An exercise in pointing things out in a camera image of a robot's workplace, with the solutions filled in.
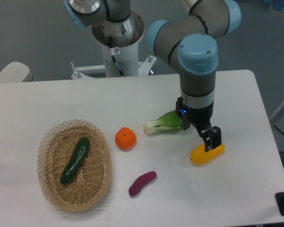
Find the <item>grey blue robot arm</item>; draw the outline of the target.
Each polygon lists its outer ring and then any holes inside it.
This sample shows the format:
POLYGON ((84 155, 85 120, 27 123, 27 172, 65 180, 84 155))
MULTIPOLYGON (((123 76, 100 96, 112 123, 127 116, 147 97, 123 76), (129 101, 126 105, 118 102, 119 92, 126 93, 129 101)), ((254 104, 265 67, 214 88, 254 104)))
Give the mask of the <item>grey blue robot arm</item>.
POLYGON ((185 20, 177 24, 157 20, 148 29, 128 0, 66 0, 63 4, 78 28, 92 28, 102 45, 107 77, 138 75, 138 54, 130 48, 145 37, 152 53, 180 77, 176 115, 184 128, 196 128, 205 151, 221 145, 221 130, 210 122, 218 65, 216 38, 240 25, 237 2, 191 0, 185 20))

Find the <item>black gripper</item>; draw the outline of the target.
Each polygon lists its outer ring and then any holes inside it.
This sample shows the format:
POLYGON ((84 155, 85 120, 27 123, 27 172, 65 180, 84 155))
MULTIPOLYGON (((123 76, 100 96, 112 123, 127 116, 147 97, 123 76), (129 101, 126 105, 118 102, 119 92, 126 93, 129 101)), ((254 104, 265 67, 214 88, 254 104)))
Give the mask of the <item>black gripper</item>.
POLYGON ((191 108, 182 104, 182 116, 185 121, 191 123, 203 139, 205 144, 205 152, 216 149, 222 144, 221 129, 217 126, 209 126, 210 118, 213 114, 213 104, 204 108, 191 108))

